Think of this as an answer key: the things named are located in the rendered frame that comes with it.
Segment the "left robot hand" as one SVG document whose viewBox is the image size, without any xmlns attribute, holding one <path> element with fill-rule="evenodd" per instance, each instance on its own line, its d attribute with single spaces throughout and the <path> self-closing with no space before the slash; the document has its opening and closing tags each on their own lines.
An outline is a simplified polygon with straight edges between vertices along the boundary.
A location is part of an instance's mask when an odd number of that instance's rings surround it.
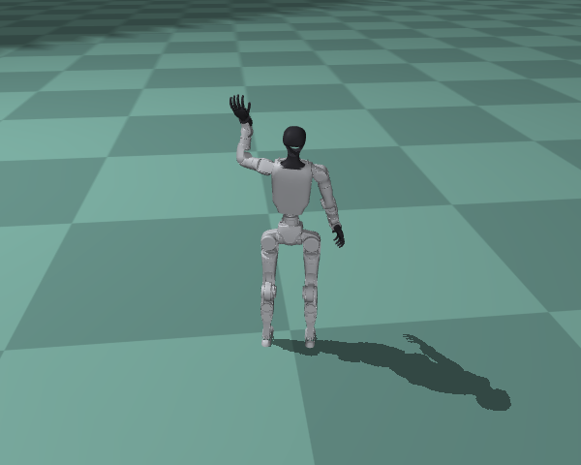
<svg viewBox="0 0 581 465">
<path fill-rule="evenodd" d="M 233 102 L 233 104 L 232 104 L 232 102 Z M 235 103 L 235 95 L 233 96 L 232 101 L 231 101 L 231 97 L 229 98 L 229 105 L 230 105 L 231 109 L 233 110 L 233 113 L 239 118 L 240 124 L 241 123 L 242 124 L 249 123 L 249 125 L 252 126 L 253 121 L 249 115 L 251 103 L 250 102 L 248 103 L 248 108 L 246 109 L 244 107 L 244 95 L 242 95 L 241 106 L 240 106 L 239 94 L 237 94 L 236 102 L 237 102 L 237 105 Z"/>
</svg>

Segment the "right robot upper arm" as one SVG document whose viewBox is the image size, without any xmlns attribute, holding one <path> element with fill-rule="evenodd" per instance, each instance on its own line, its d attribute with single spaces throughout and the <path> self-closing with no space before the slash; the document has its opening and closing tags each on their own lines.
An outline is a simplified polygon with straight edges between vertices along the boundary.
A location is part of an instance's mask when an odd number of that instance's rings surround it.
<svg viewBox="0 0 581 465">
<path fill-rule="evenodd" d="M 329 172 L 326 166 L 312 164 L 312 174 L 313 178 L 316 182 L 318 182 L 318 186 L 320 188 L 320 192 L 322 195 L 321 198 L 321 205 L 323 209 L 330 209 L 335 206 L 333 197 L 332 197 L 332 186 L 329 178 Z"/>
</svg>

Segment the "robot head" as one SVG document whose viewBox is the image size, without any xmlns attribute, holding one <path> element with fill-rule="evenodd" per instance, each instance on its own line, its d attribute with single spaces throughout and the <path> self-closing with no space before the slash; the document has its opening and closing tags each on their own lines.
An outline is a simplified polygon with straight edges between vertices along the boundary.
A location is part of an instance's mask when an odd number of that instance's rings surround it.
<svg viewBox="0 0 581 465">
<path fill-rule="evenodd" d="M 288 127 L 283 135 L 283 143 L 288 150 L 288 157 L 281 162 L 283 169 L 301 170 L 305 166 L 299 160 L 299 153 L 302 150 L 306 140 L 306 132 L 297 126 Z M 298 148 L 292 148 L 298 147 Z"/>
</svg>

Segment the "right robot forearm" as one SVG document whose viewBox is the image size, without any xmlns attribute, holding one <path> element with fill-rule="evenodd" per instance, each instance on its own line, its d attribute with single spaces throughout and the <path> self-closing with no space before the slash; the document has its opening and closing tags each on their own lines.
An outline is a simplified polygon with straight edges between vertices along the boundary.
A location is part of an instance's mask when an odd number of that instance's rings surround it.
<svg viewBox="0 0 581 465">
<path fill-rule="evenodd" d="M 335 206 L 333 208 L 326 209 L 325 213 L 327 215 L 329 226 L 334 231 L 334 226 L 340 225 L 340 227 L 341 227 L 341 223 L 339 222 L 338 208 L 337 208 L 337 204 L 336 204 L 334 197 L 333 197 L 333 200 L 334 200 Z"/>
</svg>

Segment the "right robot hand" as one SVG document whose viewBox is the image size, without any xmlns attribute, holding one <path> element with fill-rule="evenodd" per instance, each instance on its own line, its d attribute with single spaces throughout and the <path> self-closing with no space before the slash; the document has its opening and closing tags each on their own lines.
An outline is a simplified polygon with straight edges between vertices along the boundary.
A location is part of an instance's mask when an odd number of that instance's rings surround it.
<svg viewBox="0 0 581 465">
<path fill-rule="evenodd" d="M 332 232 L 337 233 L 337 236 L 333 240 L 336 240 L 339 237 L 338 241 L 335 244 L 338 244 L 340 242 L 337 246 L 339 246 L 339 248 L 341 248 L 345 244 L 345 239 L 344 239 L 344 235 L 342 232 L 342 226 L 340 227 L 340 225 L 335 225 L 334 231 L 332 231 Z"/>
</svg>

